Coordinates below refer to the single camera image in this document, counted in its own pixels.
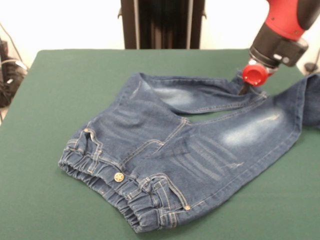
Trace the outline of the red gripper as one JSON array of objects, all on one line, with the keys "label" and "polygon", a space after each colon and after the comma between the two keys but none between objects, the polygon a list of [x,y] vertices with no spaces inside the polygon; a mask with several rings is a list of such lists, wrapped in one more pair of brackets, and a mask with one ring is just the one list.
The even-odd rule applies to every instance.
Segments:
[{"label": "red gripper", "polygon": [[250,58],[248,64],[243,68],[242,71],[242,78],[244,83],[238,95],[246,95],[250,88],[250,85],[253,87],[260,87],[264,85],[267,79],[276,71],[277,67],[265,66],[261,62]]}]

